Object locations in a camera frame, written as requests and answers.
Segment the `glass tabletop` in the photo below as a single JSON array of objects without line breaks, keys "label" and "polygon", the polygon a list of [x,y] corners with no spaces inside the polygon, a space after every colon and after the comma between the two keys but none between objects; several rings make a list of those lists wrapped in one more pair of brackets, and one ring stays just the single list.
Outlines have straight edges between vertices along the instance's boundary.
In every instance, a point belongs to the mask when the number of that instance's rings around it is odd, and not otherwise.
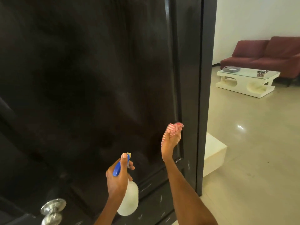
[{"label": "glass tabletop", "polygon": [[228,73],[228,74],[233,74],[233,75],[248,76],[248,77],[259,78],[259,79],[269,79],[270,77],[280,73],[280,72],[276,72],[276,71],[268,71],[263,76],[257,76],[257,71],[259,71],[259,70],[241,68],[241,70],[238,72],[225,72],[223,70],[220,70],[218,72],[219,73]]}]

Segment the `white spray bottle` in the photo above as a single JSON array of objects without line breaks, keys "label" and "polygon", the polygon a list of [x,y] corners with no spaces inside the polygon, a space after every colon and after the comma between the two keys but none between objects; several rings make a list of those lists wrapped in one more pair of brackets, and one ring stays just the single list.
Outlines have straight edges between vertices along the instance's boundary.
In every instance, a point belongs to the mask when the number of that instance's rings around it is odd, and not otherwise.
[{"label": "white spray bottle", "polygon": [[[129,167],[129,160],[131,153],[127,153],[127,166]],[[118,176],[121,171],[121,162],[118,162],[113,171],[113,176]],[[118,209],[118,213],[121,216],[131,215],[139,205],[139,188],[133,181],[128,180],[128,185],[125,193],[125,197]]]}]

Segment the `sofa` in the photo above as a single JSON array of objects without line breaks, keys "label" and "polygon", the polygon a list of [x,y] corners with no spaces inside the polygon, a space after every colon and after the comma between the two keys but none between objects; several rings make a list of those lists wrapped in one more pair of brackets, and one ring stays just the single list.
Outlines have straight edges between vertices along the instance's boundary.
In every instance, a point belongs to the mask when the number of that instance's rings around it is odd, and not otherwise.
[{"label": "sofa", "polygon": [[225,66],[280,71],[289,86],[300,74],[300,37],[238,41],[232,57],[221,61],[221,69]]}]

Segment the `white coffee table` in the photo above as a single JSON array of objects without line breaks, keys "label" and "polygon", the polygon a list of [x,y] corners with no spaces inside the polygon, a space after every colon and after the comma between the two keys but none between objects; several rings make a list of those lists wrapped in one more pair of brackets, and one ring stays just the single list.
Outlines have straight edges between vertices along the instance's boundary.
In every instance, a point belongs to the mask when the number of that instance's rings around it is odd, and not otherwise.
[{"label": "white coffee table", "polygon": [[272,86],[272,83],[276,77],[279,77],[280,72],[269,71],[263,77],[258,77],[257,71],[246,68],[241,68],[235,73],[218,71],[217,75],[222,77],[221,81],[216,83],[216,87],[261,98],[274,91],[275,86]]}]

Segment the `white wall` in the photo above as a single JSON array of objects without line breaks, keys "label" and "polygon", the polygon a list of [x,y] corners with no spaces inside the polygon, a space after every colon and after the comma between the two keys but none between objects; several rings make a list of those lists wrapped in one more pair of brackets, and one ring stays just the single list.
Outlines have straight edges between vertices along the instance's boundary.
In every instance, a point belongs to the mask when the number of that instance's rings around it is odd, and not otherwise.
[{"label": "white wall", "polygon": [[232,55],[239,40],[300,36],[300,0],[218,0],[213,63]]}]

